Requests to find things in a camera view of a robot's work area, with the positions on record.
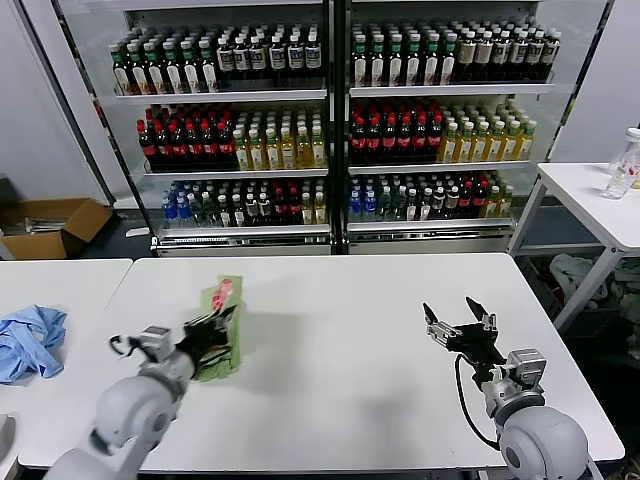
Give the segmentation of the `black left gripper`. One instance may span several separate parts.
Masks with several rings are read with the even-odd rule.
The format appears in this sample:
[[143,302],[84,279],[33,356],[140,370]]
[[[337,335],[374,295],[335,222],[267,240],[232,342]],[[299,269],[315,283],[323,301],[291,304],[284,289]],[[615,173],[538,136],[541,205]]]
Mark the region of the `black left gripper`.
[[185,323],[181,351],[196,368],[205,368],[226,361],[240,364],[240,340],[227,335],[236,307],[230,306],[200,315]]

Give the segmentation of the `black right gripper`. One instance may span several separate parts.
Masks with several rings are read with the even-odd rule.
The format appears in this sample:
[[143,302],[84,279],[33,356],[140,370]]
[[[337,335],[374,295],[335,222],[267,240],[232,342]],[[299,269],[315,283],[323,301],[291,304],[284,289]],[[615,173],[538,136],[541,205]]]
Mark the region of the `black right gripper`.
[[440,321],[424,302],[427,334],[441,346],[448,344],[449,351],[462,354],[476,371],[489,371],[496,366],[505,365],[506,359],[496,348],[496,315],[488,313],[482,304],[470,297],[465,300],[476,322],[455,328]]

